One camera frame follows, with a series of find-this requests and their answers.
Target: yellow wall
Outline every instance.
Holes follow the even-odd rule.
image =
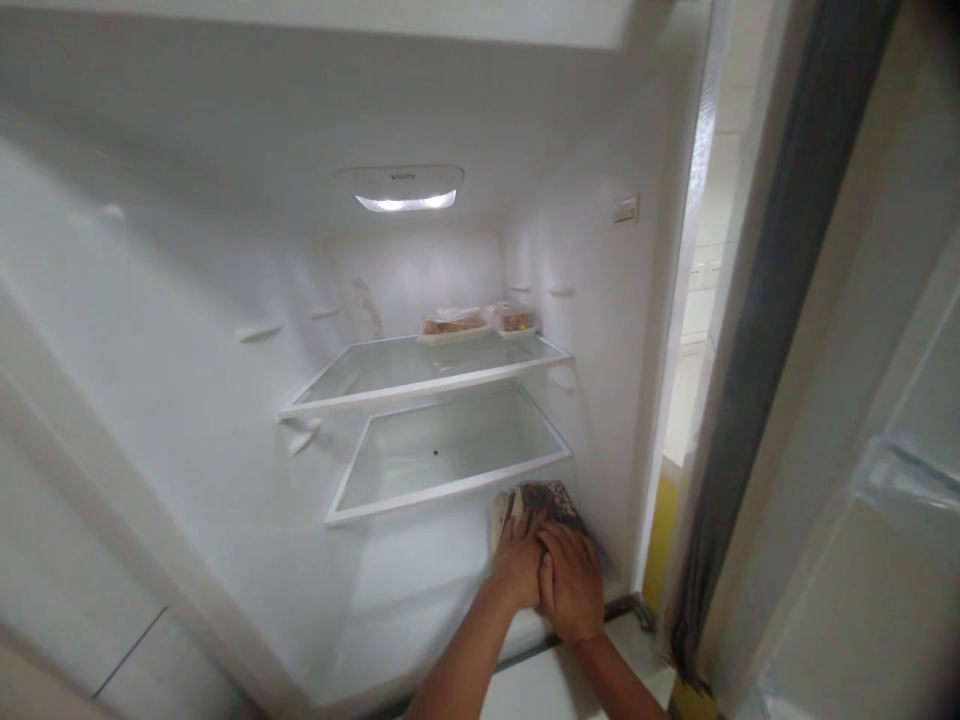
[[[673,526],[679,516],[680,488],[661,475],[657,486],[657,504],[653,511],[653,529],[650,531],[650,552],[643,576],[643,598],[657,613],[662,611],[663,586],[666,583],[667,562],[670,560],[670,541]],[[691,688],[678,682],[673,688],[671,702],[683,720],[715,720],[719,716],[716,703],[697,695]]]
[[[660,476],[657,487],[657,504],[653,511],[653,529],[650,531],[650,551],[647,554],[647,569],[643,575],[643,599],[657,613],[661,612],[660,595],[666,582],[667,561],[670,559],[670,539],[677,520],[677,504],[680,488]]]

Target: ceiling light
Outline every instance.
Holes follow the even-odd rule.
[[[370,212],[442,210],[456,202],[463,168],[456,165],[394,165],[338,170],[334,175],[348,197]]]
[[[441,210],[453,205],[457,199],[457,191],[451,190],[444,195],[413,200],[371,200],[360,195],[356,196],[360,204],[373,212],[406,212],[408,210]]]

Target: plastic container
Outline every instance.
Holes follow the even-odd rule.
[[[439,308],[423,319],[419,340],[427,345],[445,345],[470,340],[490,332],[480,308]]]
[[[502,338],[520,338],[537,332],[537,311],[529,305],[499,302],[493,306],[494,329]]]

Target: wall outlet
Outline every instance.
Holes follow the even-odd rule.
[[[703,263],[696,263],[693,266],[693,269],[690,270],[690,289],[691,290],[697,290],[703,287],[705,274],[706,274],[706,268],[703,266]]]
[[[703,276],[703,284],[700,287],[716,287],[720,282],[720,268],[723,265],[719,260],[710,263]]]

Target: glass shelf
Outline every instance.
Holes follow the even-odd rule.
[[[358,343],[293,393],[277,417],[312,417],[320,411],[431,395],[572,361],[572,355],[540,336],[506,340],[490,333],[436,347],[416,336]]]
[[[570,457],[517,385],[374,415],[325,522],[339,525],[460,495]]]

